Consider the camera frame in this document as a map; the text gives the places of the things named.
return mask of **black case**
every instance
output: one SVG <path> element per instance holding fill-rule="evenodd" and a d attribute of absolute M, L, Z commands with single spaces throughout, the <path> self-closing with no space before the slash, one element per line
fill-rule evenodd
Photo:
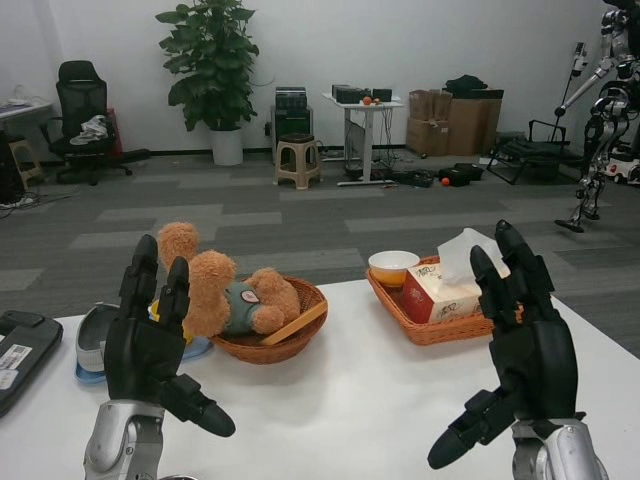
<path fill-rule="evenodd" d="M 471 175 L 472 182 L 482 180 L 482 174 L 484 173 L 484 170 L 475 163 L 456 163 L 453 168 L 467 172 Z"/>
<path fill-rule="evenodd" d="M 448 178 L 452 187 L 464 187 L 471 183 L 471 175 L 457 168 L 443 168 L 438 172 L 438 178 Z"/>
<path fill-rule="evenodd" d="M 62 341 L 62 331 L 58 322 L 37 313 L 10 310 L 0 317 L 0 335 L 5 337 L 0 342 L 0 373 L 4 372 L 0 417 L 11 409 L 51 358 Z"/>

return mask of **robotic hand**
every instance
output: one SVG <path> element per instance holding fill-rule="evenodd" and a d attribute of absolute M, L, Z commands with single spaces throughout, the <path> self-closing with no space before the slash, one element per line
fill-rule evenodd
<path fill-rule="evenodd" d="M 567 324 L 551 303 L 553 284 L 540 256 L 502 220 L 496 240 L 511 275 L 501 279 L 480 247 L 471 265 L 482 290 L 480 306 L 495 328 L 489 348 L 500 378 L 482 390 L 437 440 L 429 465 L 443 468 L 480 442 L 488 445 L 513 425 L 516 480 L 606 480 L 589 430 L 576 413 L 578 367 Z M 516 320 L 518 303 L 522 323 Z"/>
<path fill-rule="evenodd" d="M 200 392 L 200 384 L 176 375 L 185 348 L 182 320 L 189 308 L 189 265 L 182 257 L 162 288 L 159 322 L 149 319 L 157 258 L 156 240 L 143 236 L 122 280 L 119 314 L 105 346 L 111 400 L 100 406 L 87 445 L 87 480 L 156 480 L 165 409 L 215 435 L 235 432 L 231 418 Z"/>

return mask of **white plant pot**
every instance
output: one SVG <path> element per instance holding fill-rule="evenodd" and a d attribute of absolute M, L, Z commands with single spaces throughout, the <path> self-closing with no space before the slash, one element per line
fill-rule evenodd
<path fill-rule="evenodd" d="M 240 165 L 242 155 L 242 131 L 211 130 L 211 149 L 213 150 L 213 162 L 216 165 L 230 167 Z"/>

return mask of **beige stool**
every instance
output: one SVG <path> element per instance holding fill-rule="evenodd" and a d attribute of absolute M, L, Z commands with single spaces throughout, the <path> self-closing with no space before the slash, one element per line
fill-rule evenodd
<path fill-rule="evenodd" d="M 27 141 L 26 138 L 22 136 L 18 137 L 10 137 L 9 138 L 9 148 L 11 149 L 11 153 L 13 154 L 13 159 L 16 162 L 16 166 L 18 167 L 18 171 L 20 172 L 20 177 L 22 178 L 22 185 L 24 185 L 25 190 L 28 188 L 27 181 L 30 178 L 38 178 L 44 177 L 44 172 L 42 171 L 42 165 L 40 165 L 40 160 L 38 160 L 38 156 L 36 152 L 31 147 L 31 144 Z M 24 148 L 29 154 L 29 158 L 33 163 L 33 168 L 29 170 L 23 170 L 20 168 L 20 162 L 18 161 L 18 157 L 16 152 Z"/>
<path fill-rule="evenodd" d="M 282 168 L 282 154 L 286 149 L 293 152 L 293 162 L 296 166 L 295 172 L 292 170 L 284 170 Z M 311 160 L 314 166 L 307 169 L 307 152 L 311 150 Z M 313 135 L 306 133 L 290 133 L 280 137 L 278 142 L 278 151 L 276 153 L 276 177 L 273 181 L 274 185 L 278 184 L 281 178 L 289 178 L 295 180 L 298 190 L 306 190 L 309 188 L 309 180 L 318 177 L 322 180 L 320 172 L 320 152 L 318 151 L 318 143 Z"/>

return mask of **desk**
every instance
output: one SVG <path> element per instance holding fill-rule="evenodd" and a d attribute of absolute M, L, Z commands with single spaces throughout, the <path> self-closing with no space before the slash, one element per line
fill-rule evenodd
<path fill-rule="evenodd" d="M 342 104 L 338 103 L 330 93 L 323 93 L 322 96 L 329 100 L 334 105 L 344 110 L 344 154 L 345 159 L 348 158 L 349 152 L 347 151 L 347 141 L 349 131 L 351 129 L 351 112 L 359 111 L 365 114 L 365 126 L 364 126 L 364 148 L 362 153 L 362 180 L 355 182 L 340 182 L 339 187 L 348 187 L 353 185 L 381 185 L 385 183 L 393 183 L 391 180 L 371 180 L 371 166 L 373 158 L 373 116 L 376 112 L 382 112 L 393 108 L 401 108 L 404 105 L 400 103 L 399 97 L 392 98 L 392 102 L 381 103 L 380 105 L 365 106 L 362 103 L 358 104 Z"/>
<path fill-rule="evenodd" d="M 365 281 L 320 287 L 329 318 L 309 347 L 271 366 L 221 350 L 181 371 L 234 418 L 236 434 L 210 435 L 167 414 L 161 476 L 200 480 L 513 480 L 510 432 L 440 471 L 429 449 L 480 389 L 498 378 L 489 337 L 417 347 Z M 560 302 L 578 353 L 578 409 L 611 479 L 636 480 L 640 361 Z M 80 480 L 106 385 L 74 376 L 80 318 L 61 320 L 63 343 L 26 396 L 0 419 L 3 479 Z"/>
<path fill-rule="evenodd" d="M 53 105 L 52 103 L 47 102 L 47 103 L 42 103 L 38 105 L 23 106 L 23 107 L 11 107 L 11 106 L 7 108 L 0 107 L 0 127 L 2 126 L 3 123 L 7 122 L 8 120 L 15 120 L 16 118 L 22 117 L 24 115 L 29 115 L 32 113 L 48 110 L 51 108 L 52 105 Z"/>

